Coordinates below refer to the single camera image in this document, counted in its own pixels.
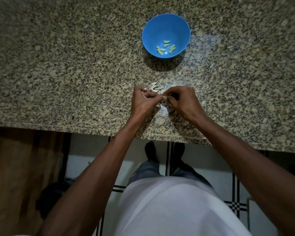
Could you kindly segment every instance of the forearm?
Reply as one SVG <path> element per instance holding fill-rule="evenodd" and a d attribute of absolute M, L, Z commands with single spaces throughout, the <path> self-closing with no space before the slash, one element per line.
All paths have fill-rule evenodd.
<path fill-rule="evenodd" d="M 39 235 L 93 233 L 105 210 L 125 154 L 141 124 L 142 120 L 129 119 L 56 203 L 43 222 Z"/>
<path fill-rule="evenodd" d="M 209 117 L 194 125 L 212 143 L 253 199 L 284 232 L 295 232 L 295 177 Z"/>

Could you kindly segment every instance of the bowl rim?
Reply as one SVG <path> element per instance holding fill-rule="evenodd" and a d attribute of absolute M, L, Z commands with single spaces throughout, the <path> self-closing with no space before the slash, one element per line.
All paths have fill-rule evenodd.
<path fill-rule="evenodd" d="M 180 51 L 179 53 L 177 53 L 177 54 L 175 54 L 175 55 L 171 55 L 170 57 L 162 57 L 162 56 L 157 56 L 157 55 L 155 55 L 155 54 L 150 53 L 150 52 L 147 50 L 147 48 L 145 47 L 145 44 L 144 44 L 144 42 L 143 42 L 143 32 L 144 32 L 145 27 L 148 25 L 148 23 L 149 23 L 151 20 L 153 20 L 154 18 L 157 18 L 157 17 L 159 17 L 159 16 L 162 16 L 162 15 L 173 15 L 173 16 L 177 16 L 177 17 L 183 19 L 183 20 L 185 21 L 185 23 L 187 24 L 188 28 L 189 28 L 189 40 L 188 40 L 188 43 L 187 43 L 186 46 L 182 49 L 182 51 Z M 191 31 L 190 31 L 190 27 L 189 27 L 189 25 L 188 25 L 188 22 L 187 22 L 184 18 L 182 18 L 182 17 L 179 16 L 179 15 L 172 14 L 172 13 L 163 13 L 163 14 L 160 14 L 160 15 L 154 16 L 151 20 L 149 20 L 149 21 L 145 24 L 145 26 L 144 26 L 144 28 L 143 28 L 143 31 L 142 31 L 142 36 L 141 36 L 141 38 L 142 38 L 142 43 L 143 43 L 144 48 L 145 48 L 145 49 L 146 49 L 151 55 L 153 55 L 153 56 L 156 57 L 156 58 L 160 58 L 160 59 L 170 59 L 170 58 L 173 58 L 173 57 L 179 55 L 180 53 L 182 53 L 182 52 L 186 49 L 186 47 L 188 46 L 188 44 L 189 44 L 189 42 L 190 42 Z"/>

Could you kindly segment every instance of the person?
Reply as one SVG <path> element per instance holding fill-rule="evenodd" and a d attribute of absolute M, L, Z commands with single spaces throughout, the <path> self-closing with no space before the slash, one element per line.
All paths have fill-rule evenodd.
<path fill-rule="evenodd" d="M 93 234 L 132 140 L 164 98 L 210 141 L 272 223 L 295 235 L 295 177 L 216 124 L 188 86 L 171 87 L 163 95 L 134 87 L 130 118 L 55 204 L 37 234 Z M 182 162 L 182 145 L 175 146 L 168 177 L 159 175 L 153 144 L 146 152 L 149 160 L 122 193 L 115 235 L 250 235 L 210 183 Z"/>

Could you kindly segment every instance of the left hand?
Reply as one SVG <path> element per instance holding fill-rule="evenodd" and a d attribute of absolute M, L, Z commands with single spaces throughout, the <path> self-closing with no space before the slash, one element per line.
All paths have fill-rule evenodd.
<path fill-rule="evenodd" d="M 143 86 L 135 86 L 133 88 L 130 116 L 138 116 L 140 119 L 145 120 L 163 98 L 162 95 L 150 92 Z"/>

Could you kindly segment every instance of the white shirt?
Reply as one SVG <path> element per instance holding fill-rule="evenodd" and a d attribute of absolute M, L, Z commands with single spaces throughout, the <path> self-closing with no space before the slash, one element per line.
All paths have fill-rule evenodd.
<path fill-rule="evenodd" d="M 183 177 L 133 182 L 119 208 L 115 235 L 251 235 L 215 190 Z"/>

